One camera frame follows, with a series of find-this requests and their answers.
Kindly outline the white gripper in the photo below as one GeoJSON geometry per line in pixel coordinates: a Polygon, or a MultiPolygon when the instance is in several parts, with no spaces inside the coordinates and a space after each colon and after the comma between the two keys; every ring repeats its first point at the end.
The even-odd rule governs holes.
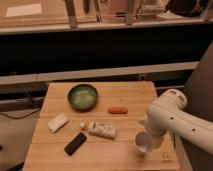
{"type": "Polygon", "coordinates": [[[147,134],[147,148],[149,151],[153,151],[161,147],[164,141],[166,132],[163,131],[163,132],[157,133],[157,132],[147,131],[146,134],[147,134]]]}

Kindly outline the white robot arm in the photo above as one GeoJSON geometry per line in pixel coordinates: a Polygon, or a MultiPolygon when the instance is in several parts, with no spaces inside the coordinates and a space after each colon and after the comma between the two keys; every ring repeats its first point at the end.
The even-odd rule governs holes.
{"type": "Polygon", "coordinates": [[[145,129],[155,137],[162,137],[171,130],[213,155],[213,122],[184,112],[186,105],[187,98],[181,91],[166,90],[147,106],[145,129]]]}

